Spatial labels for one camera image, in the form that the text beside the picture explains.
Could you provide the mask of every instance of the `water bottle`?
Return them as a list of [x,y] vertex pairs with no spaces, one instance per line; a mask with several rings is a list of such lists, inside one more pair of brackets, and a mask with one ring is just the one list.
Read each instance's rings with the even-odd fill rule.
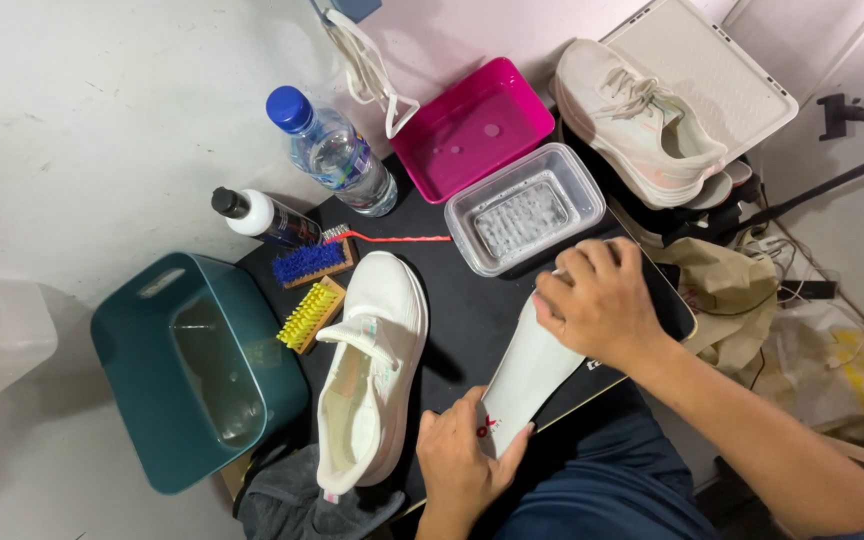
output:
[[293,86],[271,92],[265,109],[286,133],[286,152],[296,167],[355,212],[389,214],[399,196],[396,179],[349,118],[328,105],[313,106]]

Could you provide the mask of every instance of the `soapy water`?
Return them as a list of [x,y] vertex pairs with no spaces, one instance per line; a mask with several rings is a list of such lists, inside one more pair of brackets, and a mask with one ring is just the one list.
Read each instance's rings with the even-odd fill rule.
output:
[[472,225],[488,253],[513,257],[578,220],[550,170],[506,189],[472,211]]

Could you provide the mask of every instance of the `black tabletop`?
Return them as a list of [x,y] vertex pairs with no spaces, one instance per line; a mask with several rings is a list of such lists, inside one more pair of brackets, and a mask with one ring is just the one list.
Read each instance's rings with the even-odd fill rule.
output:
[[[365,217],[334,197],[307,215],[324,228],[344,223],[372,238],[448,235],[445,205],[426,202],[395,156],[386,159],[385,165],[398,179],[399,188],[398,204],[388,215]],[[559,251],[585,238],[619,236],[629,237],[629,233],[607,210],[598,225],[547,250],[536,257],[531,266],[516,268],[499,277],[475,274],[452,242],[374,244],[355,240],[363,257],[368,252],[383,250],[409,264],[422,281],[429,303],[429,335],[412,385],[405,446],[398,466],[387,480],[390,486],[403,490],[411,504],[426,497],[426,486],[415,455],[422,411],[445,411],[470,387],[489,383],[512,339],[522,306],[535,287],[536,275],[554,266]],[[292,313],[308,291],[307,286],[284,290],[276,282],[270,263],[283,253],[277,246],[264,244],[237,263],[258,283],[279,321]],[[687,339],[695,330],[695,317],[647,257],[642,268],[662,327],[672,338]],[[346,272],[336,276],[336,280],[347,286],[351,277],[352,272]],[[299,357],[310,388],[312,411],[329,374],[334,351],[332,345],[319,344]],[[582,364],[538,412],[536,425],[539,429],[548,426],[624,378],[624,374],[608,366],[595,367],[594,362]],[[305,416],[309,443],[317,442],[315,414],[310,412]]]

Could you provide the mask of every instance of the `white tray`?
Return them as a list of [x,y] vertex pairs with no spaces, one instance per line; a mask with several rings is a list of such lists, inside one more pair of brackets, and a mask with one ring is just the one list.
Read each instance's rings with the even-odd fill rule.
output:
[[795,118],[799,105],[690,0],[654,0],[602,39],[687,101],[728,148],[725,163]]

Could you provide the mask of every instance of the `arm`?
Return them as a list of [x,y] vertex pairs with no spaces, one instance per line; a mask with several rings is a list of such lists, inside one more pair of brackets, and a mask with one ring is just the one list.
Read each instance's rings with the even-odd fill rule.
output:
[[864,470],[662,330],[630,240],[586,240],[538,276],[539,324],[619,369],[711,441],[797,536],[864,531]]
[[487,457],[475,439],[475,406],[485,386],[474,386],[452,408],[422,413],[415,453],[427,501],[415,540],[460,540],[512,484],[535,428],[526,425],[498,459]]

